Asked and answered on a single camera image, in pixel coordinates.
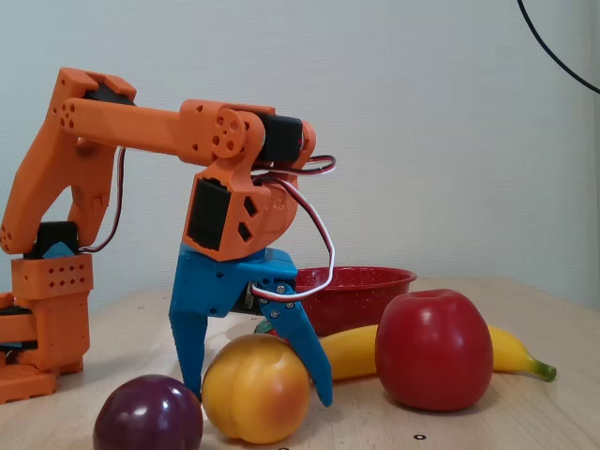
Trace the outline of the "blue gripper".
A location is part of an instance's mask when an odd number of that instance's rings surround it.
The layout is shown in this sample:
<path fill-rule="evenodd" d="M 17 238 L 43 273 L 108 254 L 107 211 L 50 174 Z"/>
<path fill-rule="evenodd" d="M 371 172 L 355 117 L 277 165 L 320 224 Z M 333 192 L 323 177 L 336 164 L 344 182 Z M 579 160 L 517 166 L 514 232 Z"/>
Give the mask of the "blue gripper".
<path fill-rule="evenodd" d="M 243 259 L 218 262 L 188 245 L 180 246 L 172 308 L 184 312 L 171 314 L 170 323 L 183 383 L 197 398 L 202 397 L 206 316 L 223 318 L 237 312 L 263 314 L 306 367 L 322 405 L 333 403 L 329 359 L 302 303 L 293 300 L 296 276 L 292 258 L 283 250 L 268 247 Z M 259 301 L 247 299 L 250 284 L 263 289 L 257 290 Z M 283 295 L 264 291 L 277 285 Z"/>

